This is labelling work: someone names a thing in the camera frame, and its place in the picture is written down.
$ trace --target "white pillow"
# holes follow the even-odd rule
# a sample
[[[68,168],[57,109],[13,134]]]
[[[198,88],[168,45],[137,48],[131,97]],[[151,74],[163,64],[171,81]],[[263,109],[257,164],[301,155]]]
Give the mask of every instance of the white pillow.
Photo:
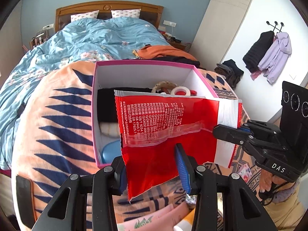
[[[141,9],[126,9],[126,10],[112,10],[112,18],[117,17],[133,17],[139,18]]]
[[[96,19],[98,16],[99,10],[97,11],[92,11],[92,12],[88,12],[88,13],[83,13],[83,14],[77,14],[77,15],[71,15],[70,16],[70,21],[76,21],[82,18],[94,18]]]

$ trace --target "beige door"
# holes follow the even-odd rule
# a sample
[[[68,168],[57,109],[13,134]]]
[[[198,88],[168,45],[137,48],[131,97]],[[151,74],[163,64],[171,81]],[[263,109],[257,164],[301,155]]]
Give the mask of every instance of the beige door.
[[[207,70],[223,60],[249,8],[251,0],[210,0],[190,53]]]

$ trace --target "red plastic packet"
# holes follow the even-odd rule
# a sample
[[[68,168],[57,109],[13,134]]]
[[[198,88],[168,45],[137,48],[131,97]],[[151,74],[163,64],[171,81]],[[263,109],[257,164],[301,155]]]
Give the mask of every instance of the red plastic packet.
[[[116,91],[128,198],[178,175],[174,146],[181,143],[198,164],[229,166],[234,144],[214,138],[213,127],[238,126],[238,100]]]

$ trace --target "box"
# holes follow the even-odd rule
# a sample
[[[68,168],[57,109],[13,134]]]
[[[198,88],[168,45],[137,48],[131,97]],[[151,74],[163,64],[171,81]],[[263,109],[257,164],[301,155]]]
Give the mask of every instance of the box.
[[[151,60],[116,60],[96,62],[92,87],[92,136],[95,160],[98,168],[103,168],[101,152],[108,142],[102,137],[97,118],[97,92],[101,88],[135,87],[153,88],[158,82],[168,81],[195,90],[198,96],[207,99],[218,96],[200,74],[198,69],[189,64]]]

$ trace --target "purple hoodie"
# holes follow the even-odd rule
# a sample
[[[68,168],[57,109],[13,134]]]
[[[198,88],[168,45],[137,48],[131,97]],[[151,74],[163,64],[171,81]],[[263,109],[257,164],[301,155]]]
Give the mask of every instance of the purple hoodie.
[[[277,80],[289,55],[292,53],[291,41],[287,33],[279,32],[275,38],[276,40],[267,50],[258,65],[260,70],[267,69],[264,76],[267,76],[267,81],[270,84],[273,84]]]

